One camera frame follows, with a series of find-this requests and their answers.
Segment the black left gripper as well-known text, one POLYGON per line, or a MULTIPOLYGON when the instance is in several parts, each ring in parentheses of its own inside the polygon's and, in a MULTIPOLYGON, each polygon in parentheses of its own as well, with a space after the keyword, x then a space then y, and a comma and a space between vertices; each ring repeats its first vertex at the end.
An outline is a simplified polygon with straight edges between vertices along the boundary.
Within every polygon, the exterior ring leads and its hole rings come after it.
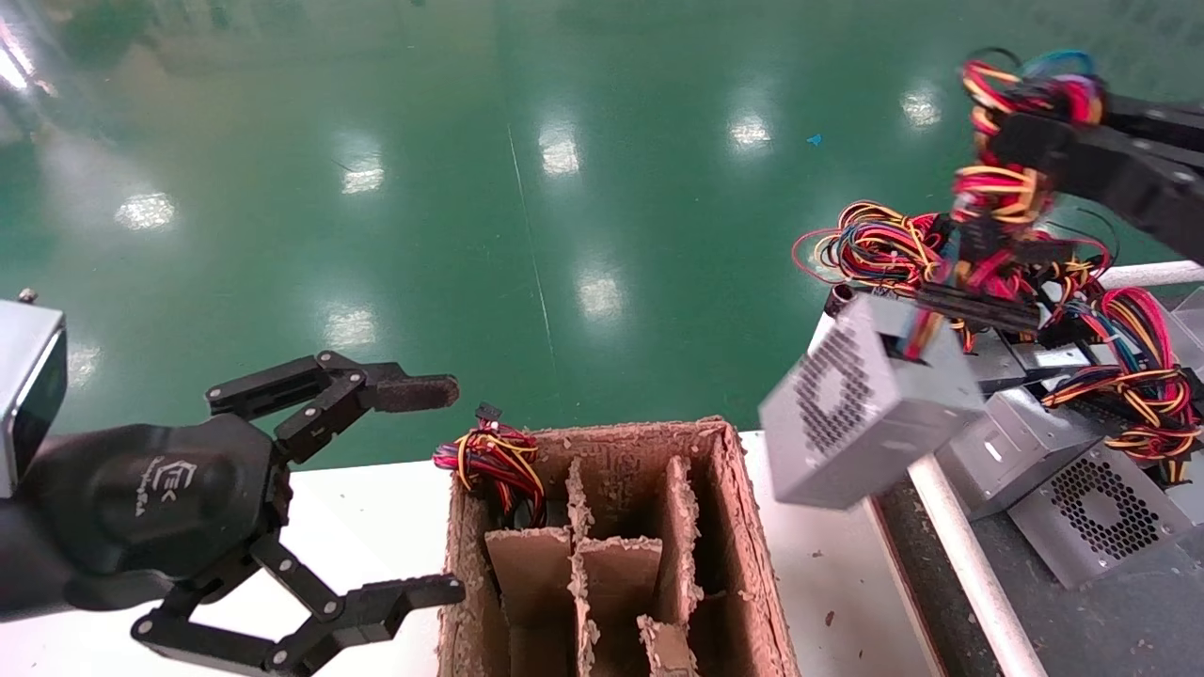
POLYGON ((371 411, 452 407, 452 373, 405 372, 334 351, 212 385, 194 426, 117 426, 46 440, 20 483, 20 601, 142 605, 132 625, 155 654, 244 676, 314 676, 340 652, 395 638, 411 612, 464 604, 456 575, 336 594, 277 537, 289 471, 371 411), (275 441, 246 420, 293 412, 275 441), (262 571, 309 614, 279 641, 191 622, 262 571))

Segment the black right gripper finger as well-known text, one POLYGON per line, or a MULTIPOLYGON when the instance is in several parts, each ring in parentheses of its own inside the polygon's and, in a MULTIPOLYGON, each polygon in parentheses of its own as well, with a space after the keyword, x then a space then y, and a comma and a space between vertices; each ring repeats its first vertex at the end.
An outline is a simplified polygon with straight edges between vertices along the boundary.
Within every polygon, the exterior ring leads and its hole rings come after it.
POLYGON ((1203 102, 1147 102, 1109 94, 1102 125, 1184 151, 1203 151, 1203 102))
POLYGON ((1003 120, 992 153, 1044 175, 1055 193, 1110 210, 1179 257, 1203 261, 1202 151, 1016 113, 1003 120))

